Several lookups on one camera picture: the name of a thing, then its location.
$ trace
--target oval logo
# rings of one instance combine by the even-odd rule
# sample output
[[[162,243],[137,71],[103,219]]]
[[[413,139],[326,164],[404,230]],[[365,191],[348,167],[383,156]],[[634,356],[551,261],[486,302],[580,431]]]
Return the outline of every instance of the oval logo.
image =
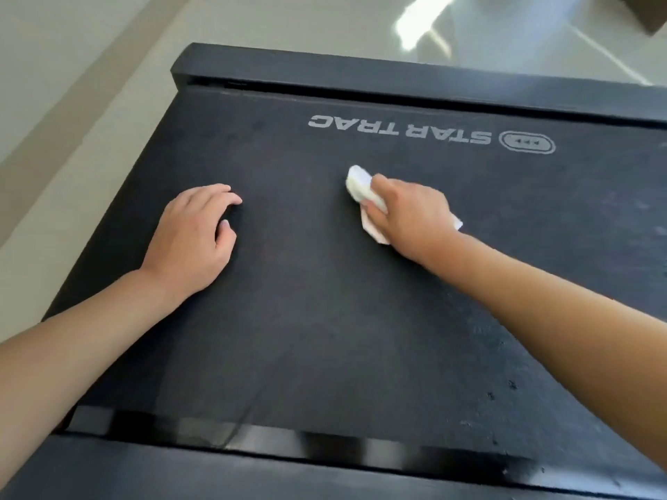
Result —
[[[534,152],[535,154],[550,155],[555,151],[555,143],[542,133],[527,133],[525,131],[504,131],[498,135],[498,140],[505,148],[516,152]]]

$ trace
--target treadmill belt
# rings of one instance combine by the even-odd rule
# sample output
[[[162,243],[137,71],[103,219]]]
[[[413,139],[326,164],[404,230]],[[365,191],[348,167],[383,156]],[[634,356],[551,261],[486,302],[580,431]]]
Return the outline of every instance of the treadmill belt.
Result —
[[[656,128],[188,86],[49,315],[138,268],[177,193],[227,183],[228,267],[82,403],[653,471],[477,302],[363,232],[344,179],[436,187],[464,232],[665,318],[666,162]]]

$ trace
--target skin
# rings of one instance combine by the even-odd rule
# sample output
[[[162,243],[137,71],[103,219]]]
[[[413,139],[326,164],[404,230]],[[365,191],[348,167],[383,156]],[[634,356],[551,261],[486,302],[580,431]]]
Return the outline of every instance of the skin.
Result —
[[[381,175],[372,187],[388,214],[363,206],[398,252],[486,305],[584,405],[667,469],[665,323],[457,232],[437,190]],[[236,242],[218,221],[240,203],[224,184],[182,192],[139,270],[0,344],[0,486],[113,361],[215,280]]]

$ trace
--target forearm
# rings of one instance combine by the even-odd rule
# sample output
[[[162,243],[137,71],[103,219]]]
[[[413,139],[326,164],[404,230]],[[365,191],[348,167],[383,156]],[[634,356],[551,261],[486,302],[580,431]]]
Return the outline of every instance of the forearm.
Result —
[[[104,370],[178,304],[131,272],[0,344],[0,488]]]
[[[460,235],[433,271],[484,304],[592,412],[667,467],[667,325]]]

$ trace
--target dark brown object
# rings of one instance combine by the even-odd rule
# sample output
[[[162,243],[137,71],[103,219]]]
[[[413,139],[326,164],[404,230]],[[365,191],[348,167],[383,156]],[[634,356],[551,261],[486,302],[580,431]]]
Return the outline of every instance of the dark brown object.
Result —
[[[623,0],[637,16],[648,34],[655,34],[667,23],[667,0]]]

